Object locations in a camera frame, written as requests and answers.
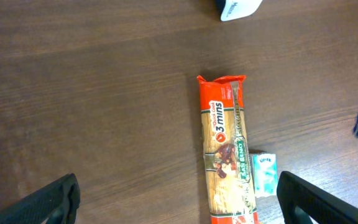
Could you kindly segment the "orange spaghetti pasta pack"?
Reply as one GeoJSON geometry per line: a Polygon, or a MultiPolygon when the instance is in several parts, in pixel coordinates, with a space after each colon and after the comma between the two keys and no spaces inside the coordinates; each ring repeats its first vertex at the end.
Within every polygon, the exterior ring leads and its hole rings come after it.
{"type": "Polygon", "coordinates": [[[223,76],[211,82],[202,76],[197,79],[211,222],[257,223],[242,99],[245,76],[223,76]]]}

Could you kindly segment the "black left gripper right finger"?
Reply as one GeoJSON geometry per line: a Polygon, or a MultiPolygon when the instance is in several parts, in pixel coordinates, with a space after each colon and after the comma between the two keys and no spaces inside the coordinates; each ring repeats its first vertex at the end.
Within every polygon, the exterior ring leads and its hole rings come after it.
{"type": "Polygon", "coordinates": [[[358,208],[289,171],[280,174],[277,198],[285,223],[358,224],[358,208]]]}

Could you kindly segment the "teal pocket tissue pack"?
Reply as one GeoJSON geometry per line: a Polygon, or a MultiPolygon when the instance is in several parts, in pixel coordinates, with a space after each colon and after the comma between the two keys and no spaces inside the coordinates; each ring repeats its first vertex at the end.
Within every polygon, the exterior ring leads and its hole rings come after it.
{"type": "Polygon", "coordinates": [[[278,174],[275,154],[252,154],[252,174],[257,198],[277,194],[278,174]]]}

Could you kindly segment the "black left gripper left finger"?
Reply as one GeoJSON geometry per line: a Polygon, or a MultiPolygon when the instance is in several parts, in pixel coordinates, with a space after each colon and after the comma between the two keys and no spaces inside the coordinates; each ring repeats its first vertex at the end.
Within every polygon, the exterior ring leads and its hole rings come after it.
{"type": "Polygon", "coordinates": [[[75,174],[67,174],[0,211],[0,224],[74,224],[80,206],[75,174]]]}

